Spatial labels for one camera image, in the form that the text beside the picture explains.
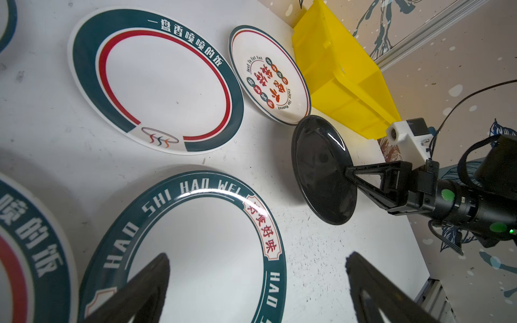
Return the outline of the white plate green rim lettered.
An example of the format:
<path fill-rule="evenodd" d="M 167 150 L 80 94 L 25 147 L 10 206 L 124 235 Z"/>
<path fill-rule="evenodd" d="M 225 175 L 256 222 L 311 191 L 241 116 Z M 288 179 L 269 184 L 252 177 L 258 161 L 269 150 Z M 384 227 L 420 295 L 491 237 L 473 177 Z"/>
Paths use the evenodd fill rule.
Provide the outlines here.
<path fill-rule="evenodd" d="M 162 322 L 281 322 L 287 266 L 261 197 L 221 172 L 184 172 L 137 197 L 99 243 L 80 287 L 86 318 L 159 254 L 170 264 Z"/>

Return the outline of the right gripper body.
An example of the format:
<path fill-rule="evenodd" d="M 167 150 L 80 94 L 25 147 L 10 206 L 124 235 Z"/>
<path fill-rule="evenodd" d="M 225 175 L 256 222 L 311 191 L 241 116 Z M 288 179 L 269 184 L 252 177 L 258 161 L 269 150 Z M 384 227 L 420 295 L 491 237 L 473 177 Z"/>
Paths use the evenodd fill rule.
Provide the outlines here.
<path fill-rule="evenodd" d="M 403 203 L 398 211 L 404 214 L 427 214 L 435 210 L 439 163 L 427 160 L 409 173 Z"/>

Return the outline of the white plate red characters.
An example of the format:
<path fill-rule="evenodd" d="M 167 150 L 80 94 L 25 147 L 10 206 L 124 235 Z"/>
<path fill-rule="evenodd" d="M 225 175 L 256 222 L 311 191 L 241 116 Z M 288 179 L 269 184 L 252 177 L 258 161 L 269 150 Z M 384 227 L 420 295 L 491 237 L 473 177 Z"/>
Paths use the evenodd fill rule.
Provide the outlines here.
<path fill-rule="evenodd" d="M 242 88 L 269 118 L 296 126 L 311 113 L 306 81 L 276 39 L 259 28 L 241 25 L 231 32 L 228 47 Z"/>

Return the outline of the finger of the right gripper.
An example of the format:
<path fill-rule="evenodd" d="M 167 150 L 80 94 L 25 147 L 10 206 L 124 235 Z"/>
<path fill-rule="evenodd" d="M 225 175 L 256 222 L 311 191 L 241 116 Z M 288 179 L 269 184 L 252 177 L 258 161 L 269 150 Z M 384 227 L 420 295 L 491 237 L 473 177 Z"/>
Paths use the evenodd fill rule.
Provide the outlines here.
<path fill-rule="evenodd" d="M 402 207 L 408 198 L 412 164 L 407 161 L 348 166 L 344 175 L 384 210 Z"/>

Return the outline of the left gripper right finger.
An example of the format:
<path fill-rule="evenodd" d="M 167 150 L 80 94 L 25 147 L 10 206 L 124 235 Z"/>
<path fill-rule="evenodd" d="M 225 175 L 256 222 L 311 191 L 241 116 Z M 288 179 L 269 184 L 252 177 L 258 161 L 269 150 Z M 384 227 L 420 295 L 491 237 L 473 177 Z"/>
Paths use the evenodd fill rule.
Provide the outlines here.
<path fill-rule="evenodd" d="M 346 271 L 358 322 L 436 322 L 361 254 L 347 257 Z"/>

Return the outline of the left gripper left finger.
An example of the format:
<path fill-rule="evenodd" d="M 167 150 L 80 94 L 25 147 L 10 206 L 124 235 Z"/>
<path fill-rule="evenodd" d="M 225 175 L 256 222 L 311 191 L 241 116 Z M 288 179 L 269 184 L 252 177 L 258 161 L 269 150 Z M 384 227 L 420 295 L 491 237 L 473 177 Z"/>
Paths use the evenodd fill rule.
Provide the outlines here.
<path fill-rule="evenodd" d="M 85 322 L 159 322 L 166 300 L 170 262 L 157 255 Z"/>

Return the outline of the white plate black cloud outline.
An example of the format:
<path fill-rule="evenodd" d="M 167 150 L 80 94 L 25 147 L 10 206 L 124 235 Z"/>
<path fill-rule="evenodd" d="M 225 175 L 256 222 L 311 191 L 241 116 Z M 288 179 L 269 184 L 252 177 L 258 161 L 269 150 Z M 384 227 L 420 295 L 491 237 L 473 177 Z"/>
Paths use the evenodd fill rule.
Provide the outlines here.
<path fill-rule="evenodd" d="M 15 0 L 1 0 L 0 51 L 4 51 L 16 31 L 18 11 Z"/>

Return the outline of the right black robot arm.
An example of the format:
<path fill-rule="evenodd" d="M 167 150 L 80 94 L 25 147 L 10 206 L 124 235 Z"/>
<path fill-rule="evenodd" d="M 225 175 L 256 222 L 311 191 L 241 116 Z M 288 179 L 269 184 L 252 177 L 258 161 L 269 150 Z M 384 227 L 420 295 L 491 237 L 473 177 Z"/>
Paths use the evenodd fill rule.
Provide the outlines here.
<path fill-rule="evenodd" d="M 391 215 L 419 214 L 428 225 L 471 232 L 485 248 L 516 240 L 516 137 L 472 145 L 457 164 L 459 181 L 439 177 L 439 163 L 408 161 L 347 167 L 344 175 Z"/>

